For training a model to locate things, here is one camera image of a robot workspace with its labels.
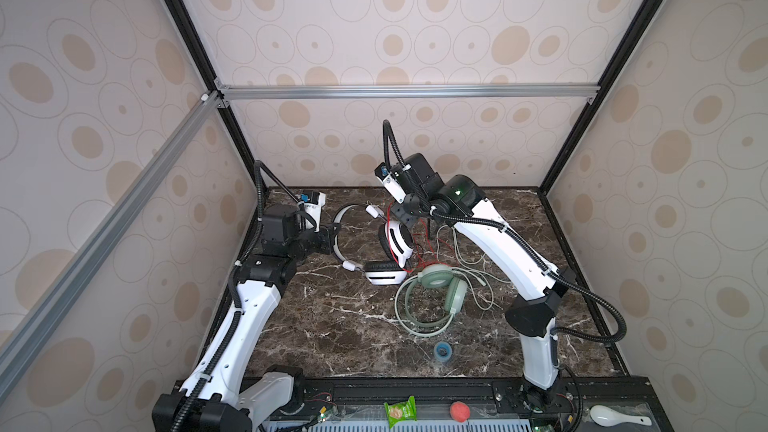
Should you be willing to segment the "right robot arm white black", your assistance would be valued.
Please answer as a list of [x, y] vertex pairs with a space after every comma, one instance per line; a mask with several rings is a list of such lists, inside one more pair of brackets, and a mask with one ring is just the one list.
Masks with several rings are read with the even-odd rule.
[[[390, 254], [405, 265], [406, 254], [398, 247], [414, 224], [425, 219], [453, 228], [494, 262], [517, 290], [505, 318], [520, 336], [523, 396], [530, 406], [544, 409], [554, 399], [560, 376], [559, 337], [615, 343], [627, 332], [623, 316], [610, 302], [576, 284], [571, 269], [558, 269], [538, 253], [471, 178], [456, 175], [444, 181], [422, 154], [403, 156], [388, 120], [382, 123], [382, 137], [384, 160], [374, 173], [394, 200], [384, 234]], [[617, 331], [609, 336], [590, 335], [557, 325], [556, 313], [568, 290], [604, 308], [616, 321]]]

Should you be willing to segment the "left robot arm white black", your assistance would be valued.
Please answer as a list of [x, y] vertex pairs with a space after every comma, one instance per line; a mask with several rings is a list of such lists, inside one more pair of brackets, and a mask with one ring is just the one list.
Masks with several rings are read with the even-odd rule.
[[152, 422], [158, 431], [256, 431], [279, 409], [303, 406], [299, 369], [276, 367], [248, 388], [242, 383], [263, 329], [298, 266], [314, 254], [330, 254], [333, 230], [321, 223], [323, 194], [290, 193], [291, 204], [268, 205], [264, 180], [276, 176], [260, 161], [253, 173], [254, 235], [228, 277], [231, 305], [190, 376], [156, 402]]

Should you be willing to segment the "black white headphones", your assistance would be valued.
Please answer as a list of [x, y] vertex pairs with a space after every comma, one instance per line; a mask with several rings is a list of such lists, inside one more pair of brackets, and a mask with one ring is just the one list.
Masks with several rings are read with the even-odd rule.
[[[365, 209], [368, 215], [380, 221], [377, 238], [385, 254], [384, 260], [359, 263], [342, 254], [338, 238], [345, 214], [353, 209]], [[400, 285], [408, 275], [407, 265], [414, 252], [414, 241], [403, 222], [389, 218], [378, 206], [352, 203], [342, 206], [333, 217], [331, 252], [344, 269], [362, 272], [374, 286]]]

